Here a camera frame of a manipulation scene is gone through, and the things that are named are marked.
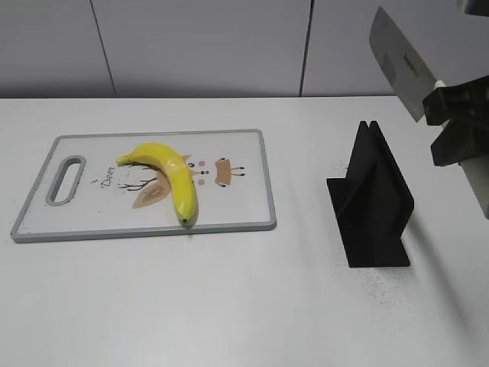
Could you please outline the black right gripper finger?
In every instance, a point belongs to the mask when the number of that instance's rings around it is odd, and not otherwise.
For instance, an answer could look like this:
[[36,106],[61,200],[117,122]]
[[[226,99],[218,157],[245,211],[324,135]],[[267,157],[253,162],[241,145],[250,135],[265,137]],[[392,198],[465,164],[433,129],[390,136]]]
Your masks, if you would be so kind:
[[488,76],[456,86],[437,86],[423,100],[426,123],[446,121],[488,126]]
[[437,167],[488,155],[488,124],[449,122],[431,144],[431,153]]

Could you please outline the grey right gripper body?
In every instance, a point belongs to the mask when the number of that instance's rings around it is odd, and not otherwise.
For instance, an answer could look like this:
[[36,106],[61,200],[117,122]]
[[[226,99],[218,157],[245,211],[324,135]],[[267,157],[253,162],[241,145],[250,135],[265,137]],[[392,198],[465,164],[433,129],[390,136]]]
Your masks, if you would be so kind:
[[488,218],[488,153],[478,151],[474,147],[462,148],[460,152],[462,170],[473,190],[473,193]]

